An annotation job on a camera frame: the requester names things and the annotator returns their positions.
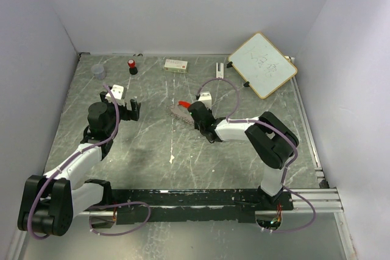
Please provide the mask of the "saw keychain with red handle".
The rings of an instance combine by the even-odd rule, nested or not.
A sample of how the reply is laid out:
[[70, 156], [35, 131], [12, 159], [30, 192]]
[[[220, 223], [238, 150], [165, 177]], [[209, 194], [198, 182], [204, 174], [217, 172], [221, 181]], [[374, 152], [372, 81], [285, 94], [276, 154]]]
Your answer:
[[194, 120], [188, 111], [191, 104], [183, 100], [178, 101], [174, 105], [170, 105], [167, 110], [171, 116], [185, 122], [189, 125], [194, 125]]

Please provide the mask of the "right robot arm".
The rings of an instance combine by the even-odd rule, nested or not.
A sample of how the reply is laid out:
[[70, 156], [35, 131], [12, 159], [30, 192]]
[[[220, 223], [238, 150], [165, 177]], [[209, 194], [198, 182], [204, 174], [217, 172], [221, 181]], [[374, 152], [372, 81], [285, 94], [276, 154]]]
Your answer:
[[194, 128], [208, 142], [248, 141], [265, 164], [258, 188], [259, 204], [270, 210], [278, 205], [288, 166], [298, 156], [297, 136], [273, 113], [249, 119], [214, 118], [203, 102], [188, 107]]

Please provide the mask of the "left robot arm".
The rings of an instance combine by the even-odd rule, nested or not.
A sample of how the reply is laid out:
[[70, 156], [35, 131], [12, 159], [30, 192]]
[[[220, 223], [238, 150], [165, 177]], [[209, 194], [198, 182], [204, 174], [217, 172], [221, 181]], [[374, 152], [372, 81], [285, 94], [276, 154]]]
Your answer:
[[17, 227], [44, 239], [62, 236], [73, 218], [91, 206], [105, 211], [114, 196], [109, 181], [83, 176], [109, 153], [121, 121], [137, 121], [141, 105], [125, 101], [126, 89], [113, 85], [100, 93], [100, 101], [88, 107], [88, 125], [77, 149], [56, 168], [43, 175], [31, 175], [24, 184]]

